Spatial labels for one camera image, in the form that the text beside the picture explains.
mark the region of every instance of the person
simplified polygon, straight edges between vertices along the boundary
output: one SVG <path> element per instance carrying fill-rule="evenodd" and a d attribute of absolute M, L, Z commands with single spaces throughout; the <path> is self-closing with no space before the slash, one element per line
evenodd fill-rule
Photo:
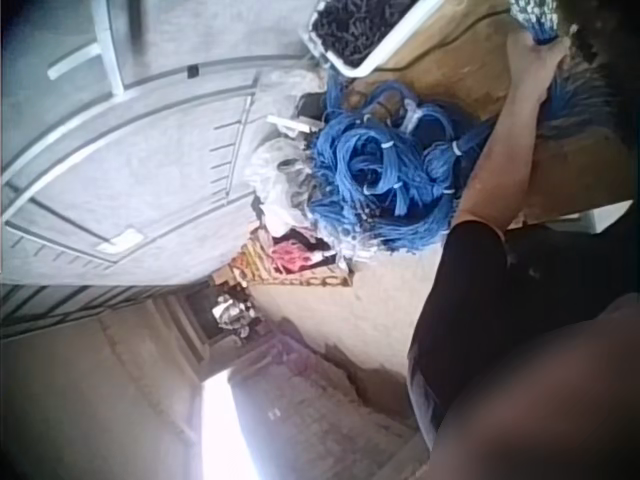
<path fill-rule="evenodd" d="M 598 235 L 507 232 L 524 206 L 541 105 L 569 47 L 565 38 L 537 46 L 525 31 L 507 42 L 510 90 L 408 354 L 411 402 L 432 449 L 428 478 L 591 478 L 580 475 L 602 473 L 589 469 L 604 458 L 598 435 L 608 440 L 640 420 L 637 296 L 610 307 L 638 291 L 635 205 Z M 640 429 L 624 433 L 639 452 Z"/>

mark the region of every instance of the white wall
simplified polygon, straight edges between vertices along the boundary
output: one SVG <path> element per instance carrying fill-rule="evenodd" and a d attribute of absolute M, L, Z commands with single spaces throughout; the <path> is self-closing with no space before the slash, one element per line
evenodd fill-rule
<path fill-rule="evenodd" d="M 200 385 L 138 305 L 2 345 L 3 449 L 33 479 L 193 478 Z"/>

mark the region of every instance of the cable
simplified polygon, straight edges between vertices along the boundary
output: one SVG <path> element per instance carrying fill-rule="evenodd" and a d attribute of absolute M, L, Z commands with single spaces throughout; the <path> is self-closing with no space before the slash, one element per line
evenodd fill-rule
<path fill-rule="evenodd" d="M 495 12 L 485 13 L 484 15 L 481 15 L 478 18 L 476 18 L 473 22 L 471 22 L 469 25 L 467 25 L 465 28 L 463 28 L 460 32 L 458 32 L 456 35 L 451 37 L 449 40 L 444 40 L 443 42 L 440 42 L 434 45 L 433 47 L 426 49 L 424 52 L 420 53 L 417 57 L 413 58 L 412 60 L 409 61 L 409 63 L 403 65 L 402 67 L 376 68 L 374 72 L 392 73 L 392 72 L 402 72 L 404 70 L 408 70 L 409 68 L 413 67 L 415 64 L 427 58 L 432 53 L 435 53 L 438 50 L 442 50 L 443 48 L 453 45 L 458 40 L 462 39 L 465 35 L 467 35 L 467 33 L 473 30 L 476 26 L 485 22 L 486 20 L 499 17 L 501 15 L 509 15 L 509 13 L 510 13 L 510 10 L 508 8 L 497 10 Z"/>

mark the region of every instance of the forearm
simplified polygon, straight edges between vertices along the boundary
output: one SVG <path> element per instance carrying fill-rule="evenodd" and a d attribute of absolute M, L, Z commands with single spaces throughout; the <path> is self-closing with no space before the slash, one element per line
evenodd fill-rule
<path fill-rule="evenodd" d="M 515 90 L 509 93 L 462 195 L 454 224 L 478 219 L 503 232 L 518 215 L 531 175 L 538 112 L 535 98 Z"/>

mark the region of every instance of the plastic bag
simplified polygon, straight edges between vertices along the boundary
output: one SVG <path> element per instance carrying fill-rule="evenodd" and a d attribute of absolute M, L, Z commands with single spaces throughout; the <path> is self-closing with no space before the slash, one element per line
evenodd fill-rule
<path fill-rule="evenodd" d="M 271 235 L 280 237 L 291 227 L 311 225 L 305 211 L 311 169 L 300 142 L 276 138 L 262 145 L 251 156 L 245 180 L 262 200 Z"/>

